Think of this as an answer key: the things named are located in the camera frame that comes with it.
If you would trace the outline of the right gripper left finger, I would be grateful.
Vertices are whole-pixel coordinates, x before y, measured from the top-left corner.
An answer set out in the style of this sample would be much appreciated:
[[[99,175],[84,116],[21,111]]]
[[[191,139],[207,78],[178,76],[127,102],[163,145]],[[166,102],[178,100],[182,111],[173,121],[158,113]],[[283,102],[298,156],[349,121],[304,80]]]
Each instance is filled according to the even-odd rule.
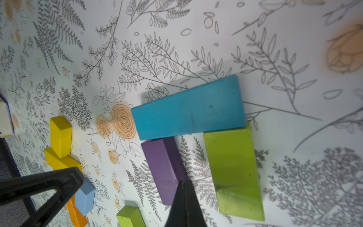
[[[55,190],[55,194],[21,225],[45,227],[84,182],[85,179],[77,167],[1,180],[1,206]]]

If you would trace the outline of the purple block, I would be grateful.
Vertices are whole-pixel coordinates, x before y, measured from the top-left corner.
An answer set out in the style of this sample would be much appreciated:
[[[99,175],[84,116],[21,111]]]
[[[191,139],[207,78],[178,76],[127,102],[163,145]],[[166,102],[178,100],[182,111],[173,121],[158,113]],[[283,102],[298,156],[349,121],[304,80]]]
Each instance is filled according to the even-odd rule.
[[[171,206],[179,182],[188,179],[175,138],[145,141],[141,147],[162,203]]]

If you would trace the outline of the teal block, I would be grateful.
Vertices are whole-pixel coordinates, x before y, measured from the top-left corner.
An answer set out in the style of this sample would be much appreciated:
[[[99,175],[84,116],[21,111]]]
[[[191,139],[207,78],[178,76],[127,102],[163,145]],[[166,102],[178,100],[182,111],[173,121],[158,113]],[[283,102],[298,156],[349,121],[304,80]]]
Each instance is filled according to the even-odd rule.
[[[235,75],[134,107],[131,113],[142,141],[247,125]]]

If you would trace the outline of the lime green short block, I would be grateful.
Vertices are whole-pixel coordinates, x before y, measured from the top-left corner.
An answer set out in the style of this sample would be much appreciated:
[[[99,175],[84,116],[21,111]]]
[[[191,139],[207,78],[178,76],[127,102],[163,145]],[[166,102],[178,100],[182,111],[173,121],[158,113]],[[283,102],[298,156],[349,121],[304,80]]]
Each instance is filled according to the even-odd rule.
[[[205,132],[203,137],[219,211],[264,221],[251,126]]]

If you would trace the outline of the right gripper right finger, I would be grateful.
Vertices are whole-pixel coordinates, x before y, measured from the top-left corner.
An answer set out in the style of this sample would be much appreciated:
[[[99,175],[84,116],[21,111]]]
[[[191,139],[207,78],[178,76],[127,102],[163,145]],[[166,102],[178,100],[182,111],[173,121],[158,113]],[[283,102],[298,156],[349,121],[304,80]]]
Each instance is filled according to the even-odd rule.
[[[191,180],[181,180],[165,227],[206,227]]]

